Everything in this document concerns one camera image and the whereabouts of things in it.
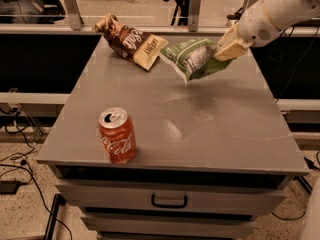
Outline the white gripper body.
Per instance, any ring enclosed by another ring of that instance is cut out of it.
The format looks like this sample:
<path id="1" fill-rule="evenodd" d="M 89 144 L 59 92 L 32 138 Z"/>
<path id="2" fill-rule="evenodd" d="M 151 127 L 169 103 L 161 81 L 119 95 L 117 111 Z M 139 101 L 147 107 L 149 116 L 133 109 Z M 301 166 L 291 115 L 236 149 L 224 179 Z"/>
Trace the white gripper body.
<path id="1" fill-rule="evenodd" d="M 280 35 L 263 0 L 258 0 L 242 14 L 237 29 L 242 39 L 256 47 L 265 46 Z"/>

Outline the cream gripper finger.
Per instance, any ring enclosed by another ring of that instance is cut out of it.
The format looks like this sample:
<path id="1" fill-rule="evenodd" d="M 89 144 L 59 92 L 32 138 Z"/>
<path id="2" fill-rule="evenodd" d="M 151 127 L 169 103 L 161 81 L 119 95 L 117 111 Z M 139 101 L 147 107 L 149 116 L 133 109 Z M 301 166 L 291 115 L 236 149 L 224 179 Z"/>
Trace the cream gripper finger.
<path id="1" fill-rule="evenodd" d="M 239 37 L 238 25 L 233 24 L 218 41 L 219 46 L 228 46 L 237 41 Z"/>
<path id="2" fill-rule="evenodd" d="M 241 57 L 253 45 L 242 38 L 221 38 L 216 46 L 213 57 L 218 61 L 227 61 Z"/>

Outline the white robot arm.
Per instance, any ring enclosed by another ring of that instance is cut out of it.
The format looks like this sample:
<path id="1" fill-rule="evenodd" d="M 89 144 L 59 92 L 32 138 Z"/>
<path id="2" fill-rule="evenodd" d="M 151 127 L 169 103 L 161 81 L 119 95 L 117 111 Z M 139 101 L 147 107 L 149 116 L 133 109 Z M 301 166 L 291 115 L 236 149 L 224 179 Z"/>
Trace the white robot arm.
<path id="1" fill-rule="evenodd" d="M 262 47 L 283 30 L 320 14 L 320 0 L 258 0 L 247 8 L 214 47 L 213 57 L 226 61 Z"/>

